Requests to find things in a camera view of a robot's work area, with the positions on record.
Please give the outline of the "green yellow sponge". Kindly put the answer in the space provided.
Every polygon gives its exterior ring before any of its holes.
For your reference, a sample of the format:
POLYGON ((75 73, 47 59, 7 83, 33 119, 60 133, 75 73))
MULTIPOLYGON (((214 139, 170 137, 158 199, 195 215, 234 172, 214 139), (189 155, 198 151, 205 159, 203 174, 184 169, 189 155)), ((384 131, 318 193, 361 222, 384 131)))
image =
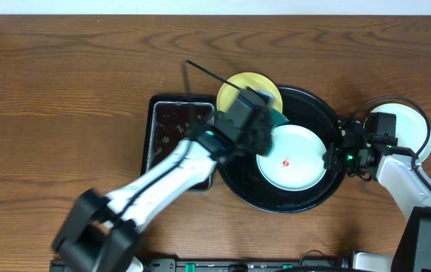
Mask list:
POLYGON ((281 125, 286 125, 287 123, 289 123, 289 120, 282 113, 280 113, 278 110, 274 108, 270 109, 269 114, 270 114, 273 128, 279 127, 281 125))

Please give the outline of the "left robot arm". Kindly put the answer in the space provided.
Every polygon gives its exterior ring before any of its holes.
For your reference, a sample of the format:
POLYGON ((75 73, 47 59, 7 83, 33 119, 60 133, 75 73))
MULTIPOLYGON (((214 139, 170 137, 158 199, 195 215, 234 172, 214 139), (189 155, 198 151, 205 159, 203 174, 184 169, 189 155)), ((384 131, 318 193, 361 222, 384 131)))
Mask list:
POLYGON ((195 122, 175 150, 136 181, 74 203, 51 248, 74 271, 141 271, 141 236, 163 209, 237 155, 266 155, 274 126, 269 107, 232 107, 214 122, 195 122))

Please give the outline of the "light blue plate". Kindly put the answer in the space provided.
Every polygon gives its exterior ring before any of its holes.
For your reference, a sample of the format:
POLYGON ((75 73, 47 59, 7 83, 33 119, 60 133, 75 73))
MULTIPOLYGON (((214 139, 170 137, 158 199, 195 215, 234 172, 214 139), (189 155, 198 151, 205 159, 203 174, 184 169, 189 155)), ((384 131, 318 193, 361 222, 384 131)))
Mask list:
POLYGON ((416 153, 427 136, 427 127, 424 118, 415 109, 403 104, 381 104, 371 113, 390 113, 396 116, 397 147, 410 148, 416 153))

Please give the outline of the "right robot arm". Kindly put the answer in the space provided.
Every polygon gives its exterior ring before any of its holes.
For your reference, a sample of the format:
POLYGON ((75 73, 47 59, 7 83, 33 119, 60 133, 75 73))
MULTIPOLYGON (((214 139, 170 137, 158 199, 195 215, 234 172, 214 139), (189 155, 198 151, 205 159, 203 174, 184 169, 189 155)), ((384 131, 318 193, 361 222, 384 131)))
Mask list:
POLYGON ((357 252, 348 269, 431 271, 431 179, 420 163, 431 137, 428 118, 413 109, 375 111, 363 123, 347 120, 340 130, 342 141, 330 144, 325 167, 376 181, 407 221, 394 255, 357 252))

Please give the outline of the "pale green plate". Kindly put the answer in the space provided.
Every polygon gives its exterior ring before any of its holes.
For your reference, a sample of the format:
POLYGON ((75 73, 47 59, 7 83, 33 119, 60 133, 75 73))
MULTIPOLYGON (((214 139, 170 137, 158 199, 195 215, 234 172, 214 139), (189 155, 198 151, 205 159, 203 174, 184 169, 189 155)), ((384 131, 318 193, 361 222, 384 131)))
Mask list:
POLYGON ((314 132, 299 125, 281 125, 271 136, 270 152, 256 156, 257 167, 269 183, 282 190, 302 191, 323 179, 326 147, 314 132))

